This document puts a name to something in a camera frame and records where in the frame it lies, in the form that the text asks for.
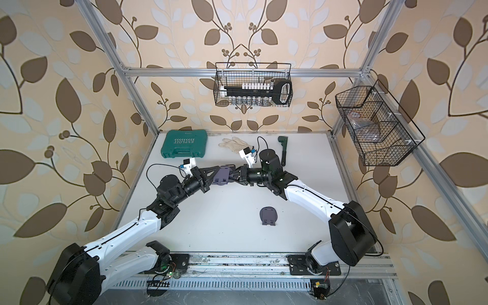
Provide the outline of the grey phone stand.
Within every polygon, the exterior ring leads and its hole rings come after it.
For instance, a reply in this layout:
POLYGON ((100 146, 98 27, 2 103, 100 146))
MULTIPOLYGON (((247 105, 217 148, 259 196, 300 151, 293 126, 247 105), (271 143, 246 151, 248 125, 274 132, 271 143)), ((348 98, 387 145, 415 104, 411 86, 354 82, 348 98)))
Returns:
POLYGON ((232 166, 221 166, 213 177, 212 184, 218 186, 224 186, 229 183, 230 175, 233 171, 232 166))
POLYGON ((263 226, 275 226, 278 220, 277 211, 273 207, 262 208, 259 216, 263 226))

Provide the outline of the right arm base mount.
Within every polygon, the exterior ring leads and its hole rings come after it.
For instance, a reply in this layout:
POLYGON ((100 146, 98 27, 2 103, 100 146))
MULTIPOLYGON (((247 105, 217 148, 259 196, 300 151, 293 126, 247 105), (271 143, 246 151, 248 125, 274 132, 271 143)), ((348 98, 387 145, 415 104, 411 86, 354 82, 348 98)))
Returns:
POLYGON ((325 266, 317 263, 310 255, 288 255, 287 261, 293 276, 340 276, 339 262, 332 262, 325 266))

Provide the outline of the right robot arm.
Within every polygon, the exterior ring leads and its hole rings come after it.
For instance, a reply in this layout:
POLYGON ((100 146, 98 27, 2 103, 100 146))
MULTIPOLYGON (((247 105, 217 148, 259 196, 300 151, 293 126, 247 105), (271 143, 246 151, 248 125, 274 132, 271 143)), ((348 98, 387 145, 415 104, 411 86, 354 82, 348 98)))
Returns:
POLYGON ((241 185, 255 184, 274 195, 295 203, 328 225, 329 239, 318 241, 306 252, 308 268, 318 269, 336 261, 356 266, 378 242, 378 238, 362 206, 351 201, 333 200, 309 188, 299 178, 286 172, 272 149, 256 152, 249 147, 239 151, 246 165, 235 169, 230 178, 241 185))

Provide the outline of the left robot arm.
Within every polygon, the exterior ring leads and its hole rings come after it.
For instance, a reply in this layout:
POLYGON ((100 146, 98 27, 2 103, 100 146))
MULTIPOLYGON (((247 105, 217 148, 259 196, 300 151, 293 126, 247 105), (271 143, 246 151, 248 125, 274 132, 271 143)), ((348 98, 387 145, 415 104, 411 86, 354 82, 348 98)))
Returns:
POLYGON ((175 270, 170 250, 158 241, 150 241, 133 254, 124 252, 168 226, 180 212, 179 203, 193 194, 209 191, 218 166, 190 169, 184 180, 167 175, 156 188, 157 196, 148 207, 140 209, 130 223, 96 241, 66 247, 49 279, 49 300, 58 304, 93 304, 114 284, 143 271, 167 275, 175 270))

